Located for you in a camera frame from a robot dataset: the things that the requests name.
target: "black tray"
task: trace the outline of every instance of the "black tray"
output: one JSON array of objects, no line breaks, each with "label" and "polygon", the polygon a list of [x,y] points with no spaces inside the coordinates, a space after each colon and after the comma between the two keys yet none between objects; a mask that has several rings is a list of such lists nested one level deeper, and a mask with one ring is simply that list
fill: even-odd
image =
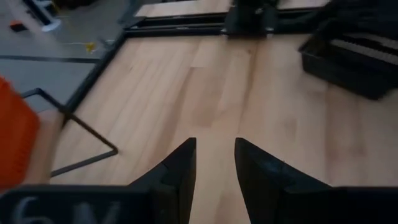
[{"label": "black tray", "polygon": [[332,45],[331,41],[342,40],[391,57],[398,56],[398,50],[374,40],[352,37],[352,34],[378,35],[352,24],[328,21],[301,46],[303,69],[355,94],[378,100],[398,86],[397,64]]}]

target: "orange object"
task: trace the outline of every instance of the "orange object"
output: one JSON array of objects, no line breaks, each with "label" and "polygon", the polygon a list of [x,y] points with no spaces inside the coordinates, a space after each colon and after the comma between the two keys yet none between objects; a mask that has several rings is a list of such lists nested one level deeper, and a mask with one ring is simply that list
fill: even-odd
[{"label": "orange object", "polygon": [[20,184],[39,130],[39,117],[0,78],[0,188]]}]

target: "gray floor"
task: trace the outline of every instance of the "gray floor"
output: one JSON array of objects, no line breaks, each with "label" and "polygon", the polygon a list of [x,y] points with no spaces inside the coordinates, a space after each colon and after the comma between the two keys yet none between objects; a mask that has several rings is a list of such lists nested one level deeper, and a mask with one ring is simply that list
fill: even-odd
[{"label": "gray floor", "polygon": [[[63,24],[52,33],[44,34],[46,41],[37,39],[29,31],[14,33],[8,28],[16,19],[4,0],[0,0],[0,55],[100,58],[104,49],[86,52],[84,45],[75,42],[97,42],[98,37],[113,40],[121,31],[117,19],[126,10],[127,0],[98,0],[88,7],[63,11]],[[93,64],[31,62],[0,60],[0,74],[19,91],[43,88],[62,103],[66,103],[86,78]],[[28,101],[36,111],[50,108],[41,100]]]}]

